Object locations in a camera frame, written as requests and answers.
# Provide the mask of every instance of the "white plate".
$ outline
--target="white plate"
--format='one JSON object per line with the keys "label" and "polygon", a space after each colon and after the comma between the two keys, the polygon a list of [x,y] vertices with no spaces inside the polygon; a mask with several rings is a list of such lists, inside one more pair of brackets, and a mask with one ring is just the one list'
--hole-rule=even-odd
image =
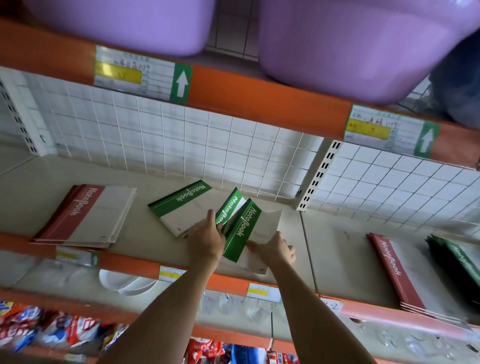
{"label": "white plate", "polygon": [[122,295],[122,296],[127,296],[127,297],[135,297],[135,296],[140,296],[141,294],[144,294],[146,292],[148,292],[149,290],[151,290],[156,284],[158,281],[152,279],[154,282],[146,287],[143,287],[139,290],[133,290],[133,291],[119,291],[119,293]]}
{"label": "white plate", "polygon": [[144,278],[144,277],[138,277],[135,281],[133,281],[131,284],[126,286],[125,288],[122,288],[119,290],[119,293],[124,293],[128,291],[137,291],[141,290],[145,287],[149,287],[152,285],[152,283],[155,283],[156,279],[150,279],[150,278]]}
{"label": "white plate", "polygon": [[138,276],[132,276],[130,274],[119,273],[119,272],[112,272],[109,270],[101,269],[98,273],[98,278],[100,279],[100,283],[109,291],[120,291],[132,283],[134,283]]}

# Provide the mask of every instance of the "forearm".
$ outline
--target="forearm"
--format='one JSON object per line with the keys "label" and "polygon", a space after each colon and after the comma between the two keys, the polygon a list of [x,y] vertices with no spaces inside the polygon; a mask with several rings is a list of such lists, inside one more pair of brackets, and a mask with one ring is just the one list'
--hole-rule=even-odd
{"label": "forearm", "polygon": [[215,263],[196,265],[163,291],[98,364],[181,362]]}
{"label": "forearm", "polygon": [[288,263],[271,267],[302,364],[373,364],[374,359]]}

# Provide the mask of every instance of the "stack of notebooks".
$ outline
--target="stack of notebooks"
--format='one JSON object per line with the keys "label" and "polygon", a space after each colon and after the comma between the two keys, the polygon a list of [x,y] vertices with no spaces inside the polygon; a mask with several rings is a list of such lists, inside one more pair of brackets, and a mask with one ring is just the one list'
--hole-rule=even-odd
{"label": "stack of notebooks", "polygon": [[117,240],[136,191],[127,186],[75,185],[30,243],[108,248]]}
{"label": "stack of notebooks", "polygon": [[466,300],[480,309],[480,246],[431,235],[430,252]]}
{"label": "stack of notebooks", "polygon": [[216,223],[224,224],[226,238],[222,262],[256,274],[266,274],[267,266],[246,247],[247,240],[266,243],[278,230],[282,211],[264,212],[235,188],[230,196],[214,190],[206,182],[195,183],[148,205],[160,221],[177,237],[204,219],[209,209],[216,211]]}
{"label": "stack of notebooks", "polygon": [[428,247],[367,234],[400,298],[402,309],[469,329],[464,314],[433,268]]}

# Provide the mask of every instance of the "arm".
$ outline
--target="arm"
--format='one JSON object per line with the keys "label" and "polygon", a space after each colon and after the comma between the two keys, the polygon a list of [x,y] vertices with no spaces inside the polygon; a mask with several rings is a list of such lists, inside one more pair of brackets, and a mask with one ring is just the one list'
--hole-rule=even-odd
{"label": "arm", "polygon": [[192,335],[207,282],[225,246],[215,211],[188,236],[190,269],[163,291],[100,357],[98,364],[179,364]]}
{"label": "arm", "polygon": [[267,244],[248,241],[247,246],[259,255],[275,276],[301,364],[376,363],[293,269],[295,248],[287,245],[279,231]]}

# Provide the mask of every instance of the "hand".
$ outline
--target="hand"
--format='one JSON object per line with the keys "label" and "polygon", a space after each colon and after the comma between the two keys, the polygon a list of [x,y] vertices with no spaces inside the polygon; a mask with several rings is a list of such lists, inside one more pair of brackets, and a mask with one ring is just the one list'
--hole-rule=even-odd
{"label": "hand", "polygon": [[208,210],[207,217],[192,227],[187,237],[191,267],[195,264],[217,267],[225,248],[222,227],[223,224],[215,226],[214,210]]}
{"label": "hand", "polygon": [[295,247],[287,245],[282,233],[277,231],[267,244],[257,244],[251,240],[247,241],[247,247],[271,269],[278,263],[292,264],[297,257]]}

